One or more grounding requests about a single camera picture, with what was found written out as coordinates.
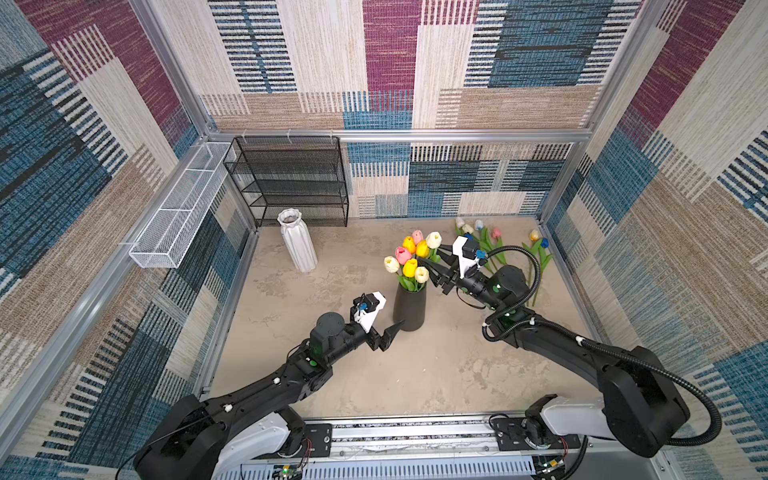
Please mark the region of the yellow orange tulip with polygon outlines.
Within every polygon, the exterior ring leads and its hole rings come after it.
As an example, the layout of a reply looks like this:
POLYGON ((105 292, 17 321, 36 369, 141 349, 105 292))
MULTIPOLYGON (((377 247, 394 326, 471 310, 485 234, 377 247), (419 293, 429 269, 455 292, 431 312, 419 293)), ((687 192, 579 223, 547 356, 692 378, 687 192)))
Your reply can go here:
POLYGON ((416 243, 412 236, 407 236, 402 243, 402 247, 406 249, 410 254, 414 254, 416 251, 416 243))

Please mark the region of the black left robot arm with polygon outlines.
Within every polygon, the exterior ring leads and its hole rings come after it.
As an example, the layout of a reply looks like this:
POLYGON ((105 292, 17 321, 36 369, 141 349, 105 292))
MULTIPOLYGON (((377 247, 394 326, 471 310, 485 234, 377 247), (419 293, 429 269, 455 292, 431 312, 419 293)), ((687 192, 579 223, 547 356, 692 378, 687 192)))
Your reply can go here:
POLYGON ((142 479, 212 479, 252 457, 282 448, 298 452, 305 423, 292 409, 333 375, 333 364, 359 346, 385 351, 400 331, 396 323, 378 333, 376 316, 352 307, 352 320, 336 312, 321 315, 309 337, 277 370, 239 390, 201 401, 177 401, 136 453, 142 479))

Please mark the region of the white ribbed ceramic vase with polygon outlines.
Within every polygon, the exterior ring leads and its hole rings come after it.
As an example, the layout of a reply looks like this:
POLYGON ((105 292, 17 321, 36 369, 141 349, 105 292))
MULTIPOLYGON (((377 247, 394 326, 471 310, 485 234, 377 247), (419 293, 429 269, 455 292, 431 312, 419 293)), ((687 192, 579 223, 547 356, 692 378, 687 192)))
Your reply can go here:
POLYGON ((295 268, 301 273, 314 270, 318 260, 302 213, 296 208, 288 208, 280 212, 277 220, 295 268))

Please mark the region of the black cylindrical vase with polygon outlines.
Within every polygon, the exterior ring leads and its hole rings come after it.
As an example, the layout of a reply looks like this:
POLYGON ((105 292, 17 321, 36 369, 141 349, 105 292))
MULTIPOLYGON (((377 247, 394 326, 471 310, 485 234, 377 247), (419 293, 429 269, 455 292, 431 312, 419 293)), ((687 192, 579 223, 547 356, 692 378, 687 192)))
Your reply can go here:
POLYGON ((404 332, 417 331, 425 321, 426 300, 425 288, 409 291, 398 286, 393 308, 393 322, 400 324, 404 332))

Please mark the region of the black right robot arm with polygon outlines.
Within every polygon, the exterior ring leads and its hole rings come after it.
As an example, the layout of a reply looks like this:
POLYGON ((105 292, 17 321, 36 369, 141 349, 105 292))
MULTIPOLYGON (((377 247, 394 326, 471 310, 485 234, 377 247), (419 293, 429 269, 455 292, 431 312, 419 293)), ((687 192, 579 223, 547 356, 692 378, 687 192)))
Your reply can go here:
POLYGON ((715 403, 696 385, 666 370, 652 351, 599 343, 527 308, 542 277, 541 264, 530 251, 513 249, 527 257, 531 279, 512 265, 485 276, 480 266, 505 250, 498 247, 467 260, 441 248, 440 262, 421 258, 418 264, 435 286, 466 290, 490 308, 481 327, 486 341, 541 355, 593 385, 602 395, 601 412, 611 438, 632 453, 651 458, 664 446, 701 446, 719 436, 723 420, 715 403))

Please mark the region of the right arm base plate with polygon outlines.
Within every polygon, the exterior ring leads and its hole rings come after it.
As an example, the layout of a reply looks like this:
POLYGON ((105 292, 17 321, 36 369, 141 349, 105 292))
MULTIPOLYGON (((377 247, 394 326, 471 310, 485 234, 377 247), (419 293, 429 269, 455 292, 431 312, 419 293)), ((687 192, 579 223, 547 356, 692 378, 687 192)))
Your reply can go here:
POLYGON ((578 435, 558 436, 542 422, 526 417, 493 414, 488 418, 498 449, 508 451, 562 450, 578 451, 582 438, 578 435))

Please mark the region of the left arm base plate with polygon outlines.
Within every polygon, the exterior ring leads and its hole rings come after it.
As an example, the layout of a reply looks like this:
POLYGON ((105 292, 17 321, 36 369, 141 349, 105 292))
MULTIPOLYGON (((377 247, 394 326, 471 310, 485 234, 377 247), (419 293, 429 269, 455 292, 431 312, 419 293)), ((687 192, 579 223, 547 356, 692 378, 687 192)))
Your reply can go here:
POLYGON ((309 423, 293 429, 288 436, 283 453, 290 459, 309 456, 310 459, 326 458, 331 453, 333 426, 331 423, 309 423))

